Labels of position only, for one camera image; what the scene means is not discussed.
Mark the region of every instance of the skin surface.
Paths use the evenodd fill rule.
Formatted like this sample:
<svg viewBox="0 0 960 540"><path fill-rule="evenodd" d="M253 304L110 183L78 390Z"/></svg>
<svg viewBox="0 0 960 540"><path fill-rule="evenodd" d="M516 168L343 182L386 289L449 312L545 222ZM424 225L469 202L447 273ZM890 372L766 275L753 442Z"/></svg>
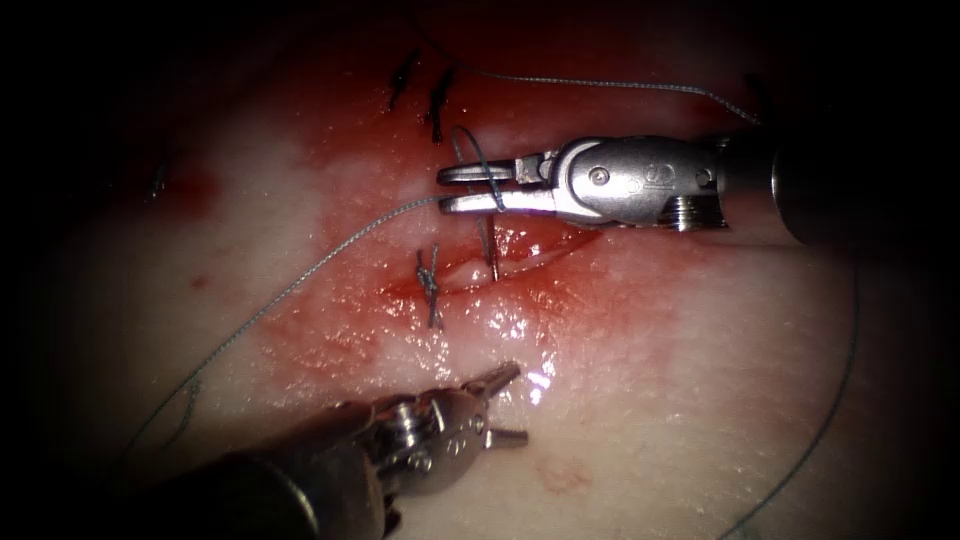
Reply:
<svg viewBox="0 0 960 540"><path fill-rule="evenodd" d="M483 69L696 84L748 110L760 100L742 76L757 73L786 127L819 105L818 44L760 11L413 11ZM105 79L75 149L74 202L36 233L25 289L43 318L25 399L47 462L78 482L102 478L171 389L315 261L376 217L441 193L436 170L456 163L450 127L469 128L490 159L578 136L748 127L698 96L458 70L437 144L422 116L449 61L397 12L291 9L214 26L143 45L163 54ZM390 75L416 47L387 111ZM453 385L515 360L524 377L491 418L529 430L529 447L481 456L440 496L401 498L397 538L711 538L810 444L859 313L829 431L735 534L915 530L937 492L928 479L946 429L937 276L924 259L864 260L855 306L848 255L519 216L494 226L496 282L476 222L433 205L356 242L201 373L189 425L165 449L189 389L157 417L120 484L185 471L338 400ZM429 261L434 243L442 331L428 327L414 273L416 251Z"/></svg>

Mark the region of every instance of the black suture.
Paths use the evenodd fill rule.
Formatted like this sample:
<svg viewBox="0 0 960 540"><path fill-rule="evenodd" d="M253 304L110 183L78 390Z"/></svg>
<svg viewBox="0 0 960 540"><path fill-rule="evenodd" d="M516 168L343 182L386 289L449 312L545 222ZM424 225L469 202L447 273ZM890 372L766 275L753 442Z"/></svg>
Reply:
<svg viewBox="0 0 960 540"><path fill-rule="evenodd" d="M443 75L440 76L440 80L437 81L433 90L430 91L430 108L427 110L427 114L423 115L424 124L428 122L433 124L431 139L437 144L443 142L443 127L440 125L440 109L447 103L447 92L450 90L450 85L453 84L453 74L455 71L455 68L449 67L443 72Z"/></svg>

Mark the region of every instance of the blood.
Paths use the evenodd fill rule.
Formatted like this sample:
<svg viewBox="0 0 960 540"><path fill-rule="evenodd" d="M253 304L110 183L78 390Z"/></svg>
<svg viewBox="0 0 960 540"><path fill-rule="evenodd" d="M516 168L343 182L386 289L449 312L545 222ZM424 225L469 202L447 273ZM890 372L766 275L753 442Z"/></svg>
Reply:
<svg viewBox="0 0 960 540"><path fill-rule="evenodd" d="M604 14L601 8L590 25L569 13L530 12L551 34L577 36L550 42L459 39L497 22L496 14L484 18L469 8L427 14L422 23L457 56L484 68L682 81L748 109L755 105L736 55L717 52L709 39L679 46L670 41L685 35L689 19L683 13L638 32L636 21L647 20L640 11L652 8L636 9L639 18L624 17L620 8ZM443 24L450 20L457 24ZM302 223L303 237L310 239L305 249L316 260L391 209L441 192L433 177L456 158L449 137L440 145L432 142L421 115L450 61L393 17L362 24L344 20L290 42L294 45L251 86L248 108L300 149L292 167L311 172L293 181L302 182L303 197L316 208L312 221ZM417 47L422 52L404 74L406 89L388 112L395 53ZM763 54L772 57L775 51ZM706 64L710 69L699 69ZM752 64L777 65L762 57ZM469 128L488 159L555 149L585 135L683 138L744 127L742 119L697 95L523 83L462 69L455 84L444 124ZM465 153L465 159L477 159L471 149ZM196 222L217 211L223 184L200 157L171 164L157 205L165 217ZM725 255L670 233L584 230L525 216L496 216L494 233L503 270L496 283L485 274L489 269L472 217L420 209L359 240L253 328L248 339L274 366L272 378L264 379L265 391L332 381L361 387L397 363L439 365L439 349L444 358L473 358L478 345L488 357L510 355L530 367L555 358L578 370L581 379L589 379L603 358L616 364L625 380L669 391L674 336L683 321L678 298L701 284L698 269ZM424 293L414 272L416 250L435 242L442 334L426 326ZM207 286L199 283L195 279L191 288ZM610 346L624 336L641 345Z"/></svg>
<svg viewBox="0 0 960 540"><path fill-rule="evenodd" d="M316 258L391 208L437 193L435 171L455 162L449 144L432 144L418 125L429 85L447 68L443 58L424 52L406 99L386 111L396 57L382 51L410 50L415 44L404 36L374 24L304 42L287 56L288 64L278 66L262 97L275 121L298 134L306 149L303 166L315 171L310 187L318 201L336 201L317 203L323 210L313 223ZM358 42L368 46L353 46ZM496 49L491 44L488 51ZM541 63L538 72L569 70L563 54L534 57ZM650 69L668 71L663 62L604 64L608 77L636 79ZM534 66L509 63L514 71ZM490 159L546 150L574 136L682 136L741 122L702 97L669 94L656 101L674 116L664 127L662 110L632 104L650 100L630 91L545 87L467 73L458 77L445 118L448 125L472 129ZM430 240L406 240L423 235ZM535 355L529 358L534 367L539 358L567 364L576 358L581 365L570 368L589 378L599 358L594 352L605 342L643 335L641 348L605 352L631 381L669 390L672 336L680 321L676 298L691 286L689 270L708 264L715 253L671 234L584 230L524 216L497 216L495 239L503 264L496 283L471 277L485 271L474 218L424 211L360 240L258 324L257 347L276 364L275 384L374 380L398 361L436 361L427 344L434 339L463 358L474 354L478 340L492 343L495 355ZM442 334L427 328L424 291L414 271L416 250L433 242L440 246ZM640 257L626 257L638 251Z"/></svg>

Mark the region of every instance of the metal pin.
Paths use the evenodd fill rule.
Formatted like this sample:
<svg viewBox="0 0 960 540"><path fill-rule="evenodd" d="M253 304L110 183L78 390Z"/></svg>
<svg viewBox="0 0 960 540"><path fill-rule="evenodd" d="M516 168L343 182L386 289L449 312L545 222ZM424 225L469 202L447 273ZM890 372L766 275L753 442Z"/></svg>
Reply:
<svg viewBox="0 0 960 540"><path fill-rule="evenodd" d="M488 401L519 376L520 364L506 362L475 379L463 383L461 388L480 399Z"/></svg>
<svg viewBox="0 0 960 540"><path fill-rule="evenodd" d="M487 236L487 265L490 266L490 275L493 278L494 282L500 281L500 257L497 253L497 232L493 226L493 214L487 216L486 219L486 231Z"/></svg>
<svg viewBox="0 0 960 540"><path fill-rule="evenodd" d="M526 431L515 429L488 429L483 441L484 450L522 448L530 443Z"/></svg>

